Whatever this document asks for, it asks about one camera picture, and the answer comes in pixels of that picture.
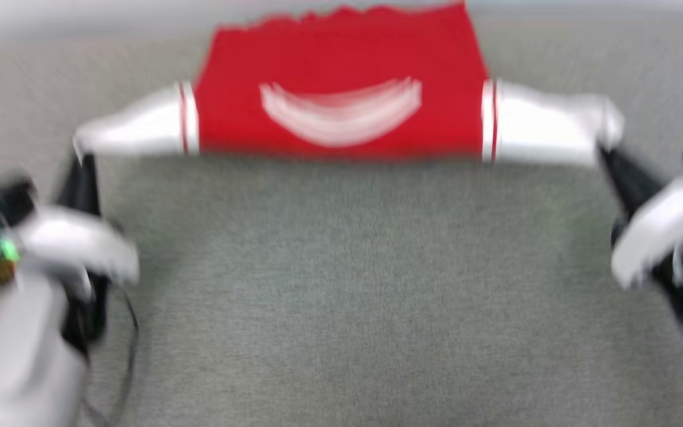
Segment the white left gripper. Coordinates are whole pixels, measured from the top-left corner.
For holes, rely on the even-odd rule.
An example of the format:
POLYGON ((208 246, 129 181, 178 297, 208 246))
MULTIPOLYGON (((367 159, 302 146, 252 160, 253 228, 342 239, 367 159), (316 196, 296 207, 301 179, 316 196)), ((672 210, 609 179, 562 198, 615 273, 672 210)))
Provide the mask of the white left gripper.
POLYGON ((17 279, 35 276, 65 278, 75 288, 87 288, 88 273, 119 285, 140 279, 135 242, 102 216, 97 166, 93 154, 72 160, 55 198, 58 205, 39 206, 14 227, 21 255, 17 279))

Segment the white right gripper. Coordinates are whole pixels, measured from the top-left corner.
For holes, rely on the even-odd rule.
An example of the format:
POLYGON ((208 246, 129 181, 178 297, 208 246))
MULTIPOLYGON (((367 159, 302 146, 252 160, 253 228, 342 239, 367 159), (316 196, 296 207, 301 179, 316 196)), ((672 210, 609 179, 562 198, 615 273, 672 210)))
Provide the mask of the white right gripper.
POLYGON ((667 185, 667 179, 620 146, 599 146, 597 153, 623 218, 630 221, 614 246, 611 271, 622 289, 634 289, 683 243, 683 177, 667 185))

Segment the red shirt with white sleeves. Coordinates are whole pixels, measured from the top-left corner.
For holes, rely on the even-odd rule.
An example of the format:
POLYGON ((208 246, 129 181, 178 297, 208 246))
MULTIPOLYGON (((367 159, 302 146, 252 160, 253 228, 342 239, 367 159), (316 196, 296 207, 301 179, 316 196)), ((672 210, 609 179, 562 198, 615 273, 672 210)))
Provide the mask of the red shirt with white sleeves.
POLYGON ((197 80, 76 130, 79 156, 214 153, 592 165, 624 118, 486 68, 462 2, 339 8, 217 30, 197 80))

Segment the grey fabric sofa cushion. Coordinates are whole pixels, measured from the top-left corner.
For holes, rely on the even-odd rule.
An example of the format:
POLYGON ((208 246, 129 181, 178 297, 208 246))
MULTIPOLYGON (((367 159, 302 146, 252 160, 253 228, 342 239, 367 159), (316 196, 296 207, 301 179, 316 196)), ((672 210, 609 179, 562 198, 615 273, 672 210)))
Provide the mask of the grey fabric sofa cushion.
MULTIPOLYGON (((501 78, 608 94, 683 173, 683 13, 479 13, 501 78)), ((0 180, 49 199, 74 127, 189 76, 209 36, 0 51, 0 180)), ((587 168, 97 159, 138 242, 117 427, 683 427, 683 333, 609 271, 587 168)))

